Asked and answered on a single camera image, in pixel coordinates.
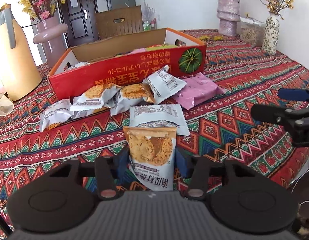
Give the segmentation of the white oat snack packet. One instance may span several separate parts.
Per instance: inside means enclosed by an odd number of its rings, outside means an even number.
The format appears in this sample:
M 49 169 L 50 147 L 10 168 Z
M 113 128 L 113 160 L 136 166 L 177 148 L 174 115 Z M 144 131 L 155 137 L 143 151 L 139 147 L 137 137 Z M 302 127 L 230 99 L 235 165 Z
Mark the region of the white oat snack packet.
M 120 89 L 121 86 L 114 83 L 95 85 L 86 90 L 81 96 L 78 96 L 71 105 L 70 110 L 77 112 L 101 109 Z

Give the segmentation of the textured pink vase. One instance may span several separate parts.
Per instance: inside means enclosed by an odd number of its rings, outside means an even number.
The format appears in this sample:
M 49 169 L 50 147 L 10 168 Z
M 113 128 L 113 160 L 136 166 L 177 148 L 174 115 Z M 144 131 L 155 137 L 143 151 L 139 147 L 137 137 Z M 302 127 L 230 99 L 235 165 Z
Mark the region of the textured pink vase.
M 219 33 L 237 36 L 237 23 L 240 22 L 240 0 L 218 0 L 217 18 Z

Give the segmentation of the floral white vase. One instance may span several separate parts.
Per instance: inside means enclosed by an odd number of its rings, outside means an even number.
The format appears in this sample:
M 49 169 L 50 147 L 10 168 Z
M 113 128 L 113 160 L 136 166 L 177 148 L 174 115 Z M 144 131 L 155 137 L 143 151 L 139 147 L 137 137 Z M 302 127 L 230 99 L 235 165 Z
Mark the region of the floral white vase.
M 278 15 L 270 12 L 266 19 L 263 44 L 261 49 L 270 55 L 274 55 L 277 51 L 279 38 L 279 20 Z

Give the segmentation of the wooden chair back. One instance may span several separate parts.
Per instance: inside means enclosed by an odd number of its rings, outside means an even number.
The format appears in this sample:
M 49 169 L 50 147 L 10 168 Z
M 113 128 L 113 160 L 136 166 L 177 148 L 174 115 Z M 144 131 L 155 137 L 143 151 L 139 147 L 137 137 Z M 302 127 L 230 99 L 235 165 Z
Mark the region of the wooden chair back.
M 140 5 L 98 12 L 95 20 L 100 40 L 144 31 Z

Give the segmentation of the oat snack packet back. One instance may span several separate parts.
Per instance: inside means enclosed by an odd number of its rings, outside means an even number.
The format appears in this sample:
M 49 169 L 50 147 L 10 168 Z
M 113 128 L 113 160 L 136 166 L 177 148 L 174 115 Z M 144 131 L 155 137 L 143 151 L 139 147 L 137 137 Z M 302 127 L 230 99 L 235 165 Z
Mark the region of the oat snack packet back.
M 168 70 L 169 66 L 165 65 L 142 81 L 150 86 L 156 105 L 177 94 L 187 85 L 185 81 L 168 73 Z

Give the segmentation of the dark entrance door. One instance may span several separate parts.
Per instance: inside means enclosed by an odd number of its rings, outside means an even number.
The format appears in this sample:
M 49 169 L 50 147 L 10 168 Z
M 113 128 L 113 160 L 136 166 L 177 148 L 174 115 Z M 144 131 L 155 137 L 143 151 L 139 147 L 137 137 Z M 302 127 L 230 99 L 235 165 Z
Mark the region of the dark entrance door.
M 65 0 L 61 6 L 61 18 L 68 26 L 65 33 L 68 47 L 99 39 L 95 21 L 96 13 L 96 0 Z

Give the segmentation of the red cardboard snack box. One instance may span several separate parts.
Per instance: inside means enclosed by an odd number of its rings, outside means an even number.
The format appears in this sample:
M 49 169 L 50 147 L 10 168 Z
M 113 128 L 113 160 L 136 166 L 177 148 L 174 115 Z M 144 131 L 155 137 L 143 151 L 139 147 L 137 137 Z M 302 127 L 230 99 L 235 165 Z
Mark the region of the red cardboard snack box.
M 138 48 L 153 51 L 129 55 Z M 58 99 L 79 96 L 94 85 L 140 83 L 165 65 L 175 77 L 204 70 L 205 42 L 171 28 L 122 34 L 67 49 L 48 75 Z

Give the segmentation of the oat crisp snack packet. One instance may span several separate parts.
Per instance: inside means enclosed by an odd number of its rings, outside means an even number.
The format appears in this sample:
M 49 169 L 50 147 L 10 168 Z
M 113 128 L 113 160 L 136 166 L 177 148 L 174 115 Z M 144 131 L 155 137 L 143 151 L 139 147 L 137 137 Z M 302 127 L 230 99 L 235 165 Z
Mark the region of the oat crisp snack packet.
M 123 127 L 129 148 L 129 170 L 152 191 L 174 187 L 176 127 Z

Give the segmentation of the fallen yellow petals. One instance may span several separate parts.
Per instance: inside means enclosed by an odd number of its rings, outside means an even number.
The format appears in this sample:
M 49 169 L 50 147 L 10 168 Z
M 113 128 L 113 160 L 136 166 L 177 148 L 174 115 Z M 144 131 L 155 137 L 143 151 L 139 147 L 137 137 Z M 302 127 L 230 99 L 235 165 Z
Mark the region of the fallen yellow petals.
M 223 41 L 224 36 L 223 35 L 215 35 L 215 36 L 211 36 L 211 35 L 202 35 L 199 37 L 199 40 L 203 41 L 203 42 L 208 42 L 208 41 Z

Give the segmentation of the yellow thermos jug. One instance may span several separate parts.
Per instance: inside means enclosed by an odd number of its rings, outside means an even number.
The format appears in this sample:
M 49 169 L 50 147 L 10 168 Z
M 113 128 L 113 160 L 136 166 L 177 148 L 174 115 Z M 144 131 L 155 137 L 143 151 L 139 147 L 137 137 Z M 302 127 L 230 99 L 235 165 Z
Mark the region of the yellow thermos jug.
M 9 4 L 0 9 L 0 81 L 12 101 L 23 98 L 42 81 L 25 33 Z

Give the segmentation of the pink glass vase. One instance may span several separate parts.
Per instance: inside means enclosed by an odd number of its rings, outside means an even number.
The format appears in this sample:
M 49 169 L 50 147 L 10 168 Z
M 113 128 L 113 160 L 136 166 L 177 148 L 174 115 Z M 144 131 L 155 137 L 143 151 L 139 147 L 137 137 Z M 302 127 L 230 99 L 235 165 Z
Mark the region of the pink glass vase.
M 36 24 L 37 34 L 33 38 L 34 44 L 41 44 L 49 67 L 53 67 L 64 54 L 65 45 L 63 34 L 68 26 L 60 23 L 58 16 L 50 17 Z

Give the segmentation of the patterned red tablecloth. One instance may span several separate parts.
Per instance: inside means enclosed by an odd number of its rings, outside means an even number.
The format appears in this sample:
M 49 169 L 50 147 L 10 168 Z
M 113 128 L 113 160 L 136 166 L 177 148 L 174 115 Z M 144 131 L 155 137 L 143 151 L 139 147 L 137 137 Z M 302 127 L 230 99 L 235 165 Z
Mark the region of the patterned red tablecloth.
M 22 209 L 20 196 L 40 186 L 48 193 L 43 206 L 71 200 L 70 210 L 59 220 L 72 221 L 80 210 L 88 216 L 77 227 L 58 233 L 14 230 L 12 239 L 295 239 L 289 226 L 297 208 L 289 183 L 309 156 L 308 148 L 294 148 L 291 136 L 279 125 L 255 121 L 255 103 L 270 106 L 308 107 L 306 102 L 285 101 L 280 88 L 309 86 L 309 70 L 282 53 L 270 55 L 236 38 L 209 41 L 205 47 L 205 74 L 226 93 L 186 111 L 190 135 L 178 137 L 177 148 L 187 163 L 199 161 L 236 174 L 229 178 L 238 189 L 245 181 L 280 191 L 282 209 L 262 219 L 244 216 L 225 195 L 222 174 L 212 171 L 207 199 L 188 200 L 190 186 L 181 168 L 175 170 L 174 189 L 151 193 L 126 171 L 117 179 L 119 198 L 100 200 L 94 161 L 115 158 L 125 148 L 122 127 L 128 114 L 108 111 L 67 122 L 47 132 L 39 131 L 39 115 L 55 103 L 48 80 L 50 67 L 39 66 L 42 83 L 16 103 L 13 112 L 0 118 L 0 215 L 10 222 L 14 212 L 24 220 L 35 216 Z

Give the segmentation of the crumpled paper cup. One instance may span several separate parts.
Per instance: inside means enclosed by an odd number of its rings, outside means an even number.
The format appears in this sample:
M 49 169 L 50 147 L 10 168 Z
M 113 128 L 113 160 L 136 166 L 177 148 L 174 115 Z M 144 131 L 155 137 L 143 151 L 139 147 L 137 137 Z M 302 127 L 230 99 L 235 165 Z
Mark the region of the crumpled paper cup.
M 0 116 L 7 116 L 12 113 L 14 109 L 13 101 L 11 101 L 6 95 L 4 87 L 0 88 Z

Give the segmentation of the pink snack packet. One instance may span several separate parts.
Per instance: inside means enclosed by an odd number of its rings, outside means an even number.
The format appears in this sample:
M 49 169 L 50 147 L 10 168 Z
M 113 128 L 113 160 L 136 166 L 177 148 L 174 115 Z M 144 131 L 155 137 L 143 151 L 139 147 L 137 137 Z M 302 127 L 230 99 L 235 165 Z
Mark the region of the pink snack packet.
M 187 84 L 173 99 L 186 110 L 203 103 L 213 97 L 225 94 L 225 90 L 219 87 L 211 79 L 202 73 L 183 79 Z
M 138 49 L 134 49 L 133 51 L 131 51 L 129 55 L 137 54 L 137 53 L 144 53 L 144 52 L 153 51 L 153 50 L 155 50 L 155 47 L 138 48 Z

